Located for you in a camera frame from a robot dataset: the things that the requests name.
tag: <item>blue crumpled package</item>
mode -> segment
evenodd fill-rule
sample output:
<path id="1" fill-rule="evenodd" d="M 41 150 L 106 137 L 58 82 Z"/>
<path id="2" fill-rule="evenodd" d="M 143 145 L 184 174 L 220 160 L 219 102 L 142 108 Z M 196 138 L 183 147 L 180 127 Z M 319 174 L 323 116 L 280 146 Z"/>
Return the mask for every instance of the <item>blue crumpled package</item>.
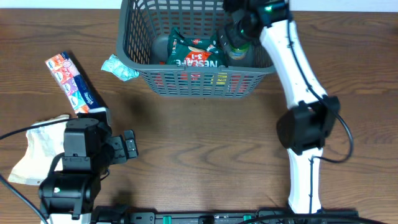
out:
<path id="1" fill-rule="evenodd" d="M 125 66 L 117 56 L 111 55 L 101 68 L 102 71 L 111 72 L 122 81 L 128 81 L 139 76 L 139 72 Z"/>

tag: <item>plastic basket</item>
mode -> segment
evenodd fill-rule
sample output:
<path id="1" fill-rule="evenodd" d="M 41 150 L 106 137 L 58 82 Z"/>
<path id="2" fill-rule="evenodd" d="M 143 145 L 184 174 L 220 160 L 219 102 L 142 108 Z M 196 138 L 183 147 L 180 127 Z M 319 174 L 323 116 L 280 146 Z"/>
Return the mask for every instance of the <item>plastic basket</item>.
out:
<path id="1" fill-rule="evenodd" d="M 250 94 L 275 72 L 261 45 L 253 45 L 252 68 L 150 64 L 152 43 L 173 27 L 185 37 L 209 38 L 232 22 L 222 4 L 223 0 L 123 0 L 116 46 L 119 59 L 160 95 L 240 98 Z"/>

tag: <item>white wall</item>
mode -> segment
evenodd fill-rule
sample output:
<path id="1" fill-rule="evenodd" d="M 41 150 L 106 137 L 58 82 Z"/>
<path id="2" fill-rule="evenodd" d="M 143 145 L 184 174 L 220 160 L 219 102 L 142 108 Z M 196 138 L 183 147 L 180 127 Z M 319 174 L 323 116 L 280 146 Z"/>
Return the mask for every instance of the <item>white wall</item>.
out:
<path id="1" fill-rule="evenodd" d="M 122 0 L 0 0 L 0 8 L 119 9 Z M 296 11 L 398 12 L 398 0 L 291 0 Z"/>

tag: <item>wooden table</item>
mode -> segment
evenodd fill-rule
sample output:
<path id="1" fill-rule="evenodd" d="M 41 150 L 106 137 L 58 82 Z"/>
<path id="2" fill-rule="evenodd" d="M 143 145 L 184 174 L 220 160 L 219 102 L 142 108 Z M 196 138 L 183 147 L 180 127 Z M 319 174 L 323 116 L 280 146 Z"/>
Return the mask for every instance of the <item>wooden table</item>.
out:
<path id="1" fill-rule="evenodd" d="M 397 14 L 296 12 L 302 45 L 314 72 L 355 137 L 353 158 L 322 162 L 325 208 L 398 222 Z M 140 156 L 112 166 L 97 205 L 128 203 L 166 211 L 256 210 L 284 207 L 289 159 L 275 133 L 285 113 L 277 76 L 241 100 L 163 98 L 143 79 L 123 83 L 100 70 L 115 53 L 117 10 L 0 10 L 0 133 L 64 113 L 69 102 L 44 60 L 72 51 L 113 114 L 114 134 L 134 129 Z M 27 147 L 23 134 L 0 142 L 6 177 Z M 325 155 L 342 158 L 340 125 Z M 15 185 L 39 205 L 37 187 Z M 39 219 L 0 186 L 0 223 Z"/>

